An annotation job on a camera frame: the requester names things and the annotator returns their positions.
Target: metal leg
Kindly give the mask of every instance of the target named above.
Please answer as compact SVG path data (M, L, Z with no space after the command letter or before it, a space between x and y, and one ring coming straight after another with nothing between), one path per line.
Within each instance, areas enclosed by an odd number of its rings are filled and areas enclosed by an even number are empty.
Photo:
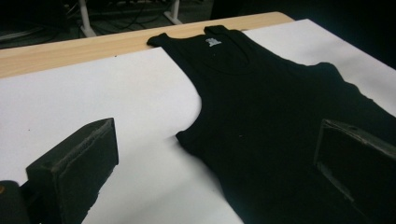
M165 11L163 14L165 15L166 18L168 18L169 21L171 21L174 25L179 25L183 24L178 18L178 5L180 3L180 0L173 0L171 11Z
M96 36L95 31L90 26L90 18L88 17L88 10L85 0L78 0L79 9L81 11L82 26L81 31L87 37Z

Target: black garment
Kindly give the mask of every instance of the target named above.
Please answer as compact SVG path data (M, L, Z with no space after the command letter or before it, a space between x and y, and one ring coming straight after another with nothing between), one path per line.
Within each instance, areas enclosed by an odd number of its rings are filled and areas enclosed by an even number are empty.
M282 59L223 26L148 43L163 47L201 96L198 119L177 139L216 174L245 223L365 223L313 167L320 123L338 120L396 145L396 118L333 65Z

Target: black tank top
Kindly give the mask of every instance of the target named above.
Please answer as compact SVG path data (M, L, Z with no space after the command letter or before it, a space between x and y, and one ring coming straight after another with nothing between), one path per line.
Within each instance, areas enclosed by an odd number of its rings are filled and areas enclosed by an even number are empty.
M177 139L219 178L245 223L365 223L313 168L320 124L338 120L396 145L396 118L335 66L285 60L223 26L148 43L163 47L198 91L201 112Z

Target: wooden surface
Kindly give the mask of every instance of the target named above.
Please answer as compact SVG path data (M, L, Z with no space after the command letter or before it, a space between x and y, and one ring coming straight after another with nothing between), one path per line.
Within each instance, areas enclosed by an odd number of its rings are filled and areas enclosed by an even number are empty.
M271 12L15 49L0 49L0 78L149 49L148 39L161 33L183 38L202 34L204 27L209 25L221 24L228 29L249 30L291 21L293 19L282 13Z

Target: black fabric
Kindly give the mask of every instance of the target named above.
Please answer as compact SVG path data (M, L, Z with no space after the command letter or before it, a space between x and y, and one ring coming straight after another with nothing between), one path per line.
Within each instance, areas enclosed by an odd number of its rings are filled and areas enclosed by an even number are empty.
M396 145L396 118L346 83L330 63L282 59L239 31L148 43L163 47L194 84L201 113L179 143L219 178L245 223L365 223L313 167L323 119Z

